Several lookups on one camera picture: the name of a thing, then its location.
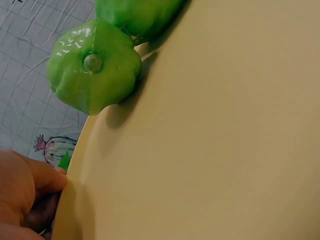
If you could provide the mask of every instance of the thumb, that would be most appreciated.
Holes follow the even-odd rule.
[[[0,239],[2,240],[44,240],[29,228],[0,223]]]

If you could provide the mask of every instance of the yellow plate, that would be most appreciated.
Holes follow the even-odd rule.
[[[316,239],[319,9],[193,0],[139,49],[139,90],[88,119],[53,240]]]

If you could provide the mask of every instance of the finger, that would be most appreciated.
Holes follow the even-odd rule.
[[[51,228],[56,215],[60,194],[47,196],[40,201],[24,219],[24,227],[36,233],[41,233],[46,228]]]
[[[44,240],[29,228],[0,223],[1,240]]]
[[[64,170],[63,168],[61,167],[55,167],[54,168],[58,173],[60,174],[63,174],[63,175],[66,175],[67,172],[66,170]],[[35,200],[34,202],[35,203],[38,203],[39,201],[41,201],[43,199],[43,197],[46,195],[47,193],[46,192],[43,192],[43,191],[35,191]]]
[[[55,170],[50,164],[33,160],[15,151],[12,154],[21,158],[28,164],[32,171],[35,189],[44,193],[58,193],[68,182],[67,177],[61,174],[61,170]]]

